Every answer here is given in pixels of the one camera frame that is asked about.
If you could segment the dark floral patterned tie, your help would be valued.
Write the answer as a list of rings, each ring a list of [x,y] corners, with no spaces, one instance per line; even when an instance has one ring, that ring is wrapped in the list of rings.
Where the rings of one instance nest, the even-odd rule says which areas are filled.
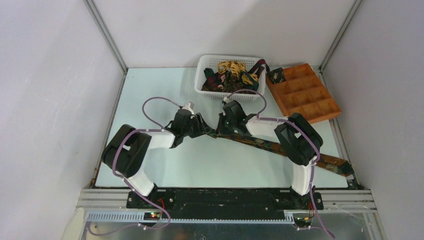
[[[220,132],[213,129],[211,131],[208,131],[206,134],[215,139],[227,139],[284,157],[287,156],[285,150],[277,142],[264,140],[253,136],[241,136],[239,134],[221,134]],[[335,156],[326,155],[323,153],[320,154],[320,160],[316,163],[316,166],[344,177],[348,177],[354,174],[353,167],[347,160]]]

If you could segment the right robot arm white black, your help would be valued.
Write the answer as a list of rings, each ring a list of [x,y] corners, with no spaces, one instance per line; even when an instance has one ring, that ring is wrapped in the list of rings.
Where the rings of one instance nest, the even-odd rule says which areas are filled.
[[[298,112],[289,117],[263,117],[246,114],[236,100],[223,100],[217,132],[230,139],[281,153],[292,161],[291,204],[304,209],[311,202],[313,165],[320,159],[323,139]]]

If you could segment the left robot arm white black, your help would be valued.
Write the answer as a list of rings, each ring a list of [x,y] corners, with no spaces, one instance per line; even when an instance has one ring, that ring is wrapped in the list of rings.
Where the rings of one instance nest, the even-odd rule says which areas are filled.
[[[158,202],[158,194],[153,191],[157,185],[142,169],[147,151],[173,149],[186,137],[193,139],[213,132],[200,113],[179,109],[174,119],[159,129],[122,125],[104,148],[101,161],[133,191],[140,193],[138,201],[145,208],[153,208]]]

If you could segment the orange compartment tray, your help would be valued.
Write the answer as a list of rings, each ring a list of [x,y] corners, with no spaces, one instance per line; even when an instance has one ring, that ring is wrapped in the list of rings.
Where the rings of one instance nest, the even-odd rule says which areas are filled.
[[[304,63],[283,68],[285,82],[266,84],[284,116],[300,113],[310,124],[338,117],[342,110],[313,68]]]

